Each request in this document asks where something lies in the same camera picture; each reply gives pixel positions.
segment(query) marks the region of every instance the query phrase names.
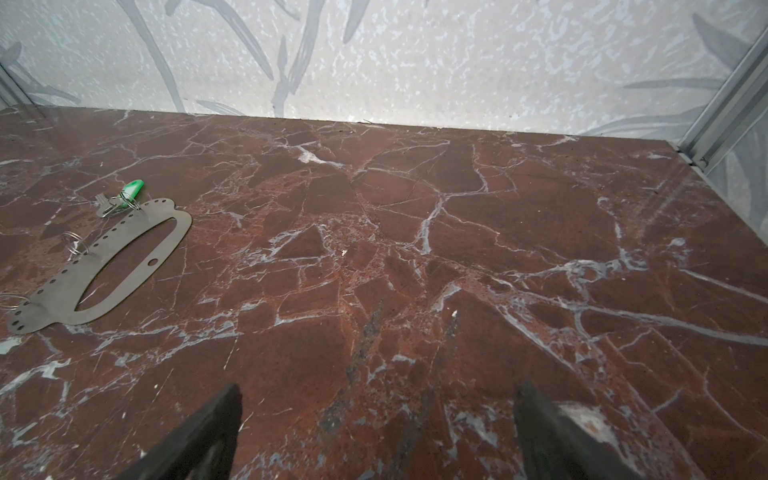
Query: bunch of keys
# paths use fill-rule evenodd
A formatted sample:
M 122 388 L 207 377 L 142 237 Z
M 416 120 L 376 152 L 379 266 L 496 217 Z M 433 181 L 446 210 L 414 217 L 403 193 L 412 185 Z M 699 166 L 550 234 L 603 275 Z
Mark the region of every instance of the bunch of keys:
M 129 208 L 132 210 L 139 210 L 139 206 L 135 199 L 143 186 L 143 181 L 134 180 L 123 187 L 123 190 L 120 190 L 120 193 L 116 197 L 107 198 L 103 194 L 97 195 L 96 201 L 98 202 L 98 210 L 96 210 L 96 215 L 99 218 L 105 218 L 110 215 L 124 212 Z

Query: white patterned wall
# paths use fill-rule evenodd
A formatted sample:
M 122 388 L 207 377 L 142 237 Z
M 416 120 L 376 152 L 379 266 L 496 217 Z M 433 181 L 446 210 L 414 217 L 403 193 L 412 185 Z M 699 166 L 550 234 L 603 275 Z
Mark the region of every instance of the white patterned wall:
M 41 104 L 676 139 L 766 24 L 766 0 L 4 0 L 0 63 Z

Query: red marble tabletop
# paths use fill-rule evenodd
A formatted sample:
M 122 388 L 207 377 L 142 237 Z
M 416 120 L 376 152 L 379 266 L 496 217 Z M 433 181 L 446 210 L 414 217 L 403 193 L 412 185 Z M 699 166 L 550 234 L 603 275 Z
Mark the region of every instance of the red marble tabletop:
M 2 478 L 110 478 L 227 382 L 234 478 L 514 478 L 527 379 L 646 478 L 768 472 L 768 251 L 665 143 L 9 109 L 0 290 L 135 179 L 192 227 L 102 318 L 3 329 Z

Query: metal key holder plate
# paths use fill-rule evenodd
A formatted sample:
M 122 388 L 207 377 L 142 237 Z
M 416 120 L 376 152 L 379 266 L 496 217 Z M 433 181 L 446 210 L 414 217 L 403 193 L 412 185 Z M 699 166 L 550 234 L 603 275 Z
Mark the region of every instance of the metal key holder plate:
M 130 242 L 171 218 L 176 228 L 108 296 L 86 310 L 75 311 L 91 281 Z M 9 314 L 8 331 L 16 334 L 40 330 L 52 323 L 81 325 L 96 320 L 133 293 L 163 264 L 192 224 L 192 216 L 176 210 L 174 202 L 158 198 L 129 210 L 123 220 L 99 237 L 87 253 L 72 258 L 58 274 Z

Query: marble surface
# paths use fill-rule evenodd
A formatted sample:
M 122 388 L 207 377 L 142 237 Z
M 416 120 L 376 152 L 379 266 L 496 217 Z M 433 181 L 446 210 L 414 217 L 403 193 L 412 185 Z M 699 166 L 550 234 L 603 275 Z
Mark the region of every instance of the marble surface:
M 4 111 L 0 290 L 136 178 L 193 225 L 106 316 L 0 336 L 3 478 L 110 478 L 232 381 L 238 479 L 523 475 L 526 379 L 647 478 L 768 472 L 768 252 L 663 142 Z

